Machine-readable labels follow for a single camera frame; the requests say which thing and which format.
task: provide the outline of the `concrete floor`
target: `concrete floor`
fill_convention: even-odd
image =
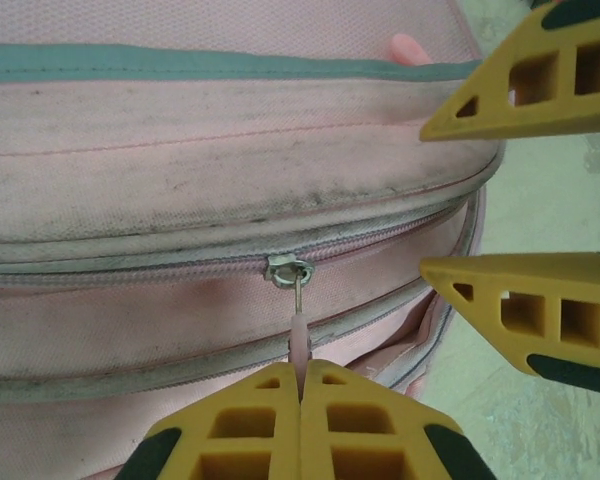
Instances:
[[[486,54],[529,12],[460,0]],[[515,140],[489,183],[483,253],[600,251],[600,134]],[[424,403],[451,415],[500,480],[600,480],[600,394],[514,370],[457,316]]]

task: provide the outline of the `backpack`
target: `backpack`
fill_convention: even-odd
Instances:
[[[0,480],[285,359],[298,268],[313,357],[417,397],[503,147],[418,132],[478,58],[453,0],[0,0]]]

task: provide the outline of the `black rubber tip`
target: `black rubber tip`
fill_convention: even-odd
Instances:
[[[549,10],[542,28],[557,30],[600,18],[600,0],[564,0]]]
[[[467,437],[437,424],[424,432],[452,480],[496,480]]]
[[[542,378],[600,392],[600,368],[531,354],[527,364]]]
[[[157,480],[180,435],[182,430],[179,428],[168,428],[145,438],[114,480]]]

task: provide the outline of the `zipper pull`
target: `zipper pull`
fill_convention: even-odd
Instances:
[[[291,317],[288,358],[296,372],[300,400],[304,392],[307,366],[312,357],[307,316],[302,313],[302,289],[309,283],[314,271],[313,265],[289,254],[269,257],[269,266],[265,273],[265,279],[273,281],[276,287],[295,290],[295,315]]]

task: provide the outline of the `teal binding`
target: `teal binding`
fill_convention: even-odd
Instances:
[[[0,45],[0,83],[307,78],[435,82],[462,80],[478,63],[405,67],[380,60],[317,60],[124,45]]]

